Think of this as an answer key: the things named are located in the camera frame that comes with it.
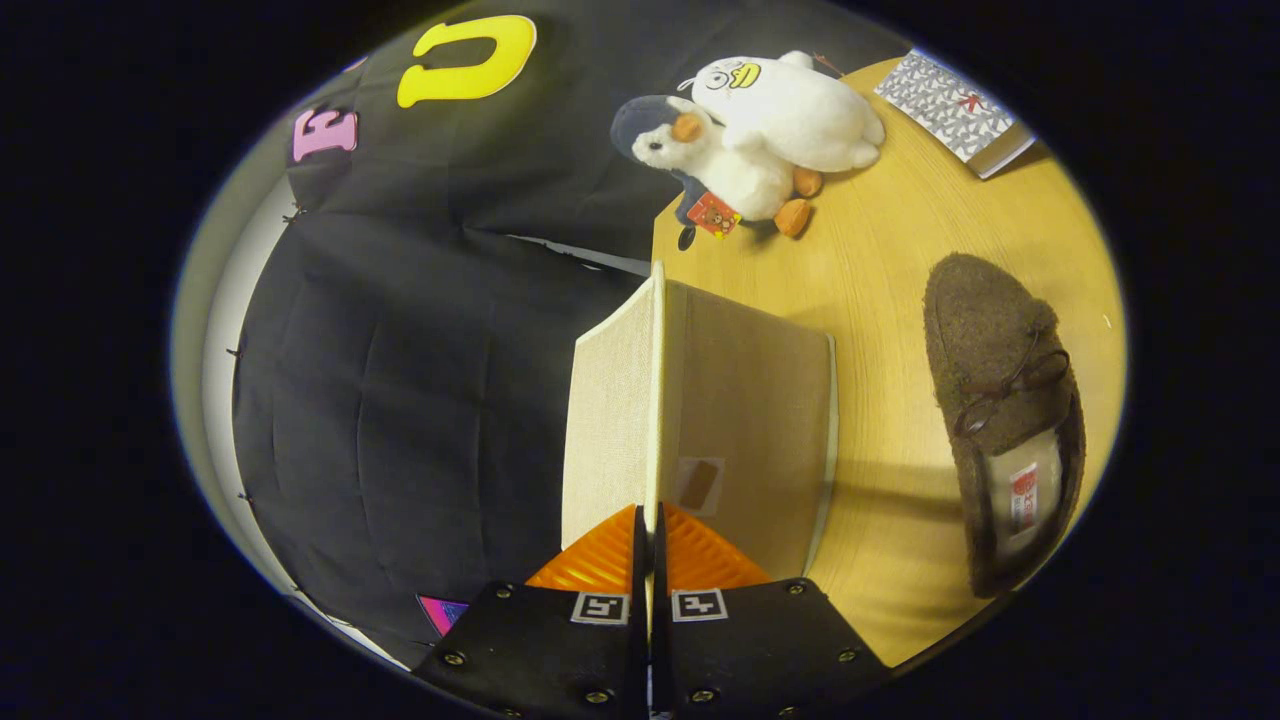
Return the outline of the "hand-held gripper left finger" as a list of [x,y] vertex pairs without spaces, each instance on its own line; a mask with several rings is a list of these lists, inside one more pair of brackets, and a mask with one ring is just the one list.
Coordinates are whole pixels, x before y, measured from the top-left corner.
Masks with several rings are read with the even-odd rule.
[[526,582],[486,584],[413,676],[498,717],[648,717],[648,551],[643,507],[622,507]]

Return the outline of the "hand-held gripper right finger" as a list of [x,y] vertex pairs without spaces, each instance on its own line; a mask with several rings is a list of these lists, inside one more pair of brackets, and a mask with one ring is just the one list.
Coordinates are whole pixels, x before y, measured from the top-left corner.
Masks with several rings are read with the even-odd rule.
[[653,539],[658,717],[832,719],[890,679],[813,579],[771,579],[705,523],[667,505]]

